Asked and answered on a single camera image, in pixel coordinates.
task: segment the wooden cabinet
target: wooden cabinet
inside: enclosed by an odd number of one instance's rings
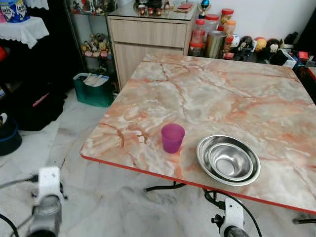
[[[188,55],[195,10],[162,18],[133,17],[128,4],[108,15],[118,82],[122,89],[147,53]]]

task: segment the metal canister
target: metal canister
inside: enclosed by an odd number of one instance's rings
[[[219,58],[225,43],[226,34],[222,31],[210,31],[207,34],[205,56]]]

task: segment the marble floor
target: marble floor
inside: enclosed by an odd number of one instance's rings
[[[146,194],[143,188],[171,181],[80,157],[82,144],[105,111],[77,102],[71,91],[57,121],[39,132],[21,131],[21,147],[0,157],[0,183],[28,177],[47,165],[60,167],[69,200],[63,206],[59,237],[219,237],[210,220],[223,212],[204,199],[201,189],[185,186]],[[35,187],[23,183],[0,190],[0,213],[20,224],[31,214]],[[315,224],[292,224],[299,212],[242,201],[265,237],[316,236]],[[27,227],[21,228],[22,237]],[[245,230],[258,236],[246,213]],[[8,237],[11,229],[0,222],[0,233]]]

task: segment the cabinet drawer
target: cabinet drawer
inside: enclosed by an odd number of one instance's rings
[[[111,19],[114,42],[184,48],[187,25]]]

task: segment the black bucket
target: black bucket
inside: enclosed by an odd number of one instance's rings
[[[0,156],[14,152],[20,147],[22,138],[18,132],[15,120],[8,117],[7,121],[0,127]]]

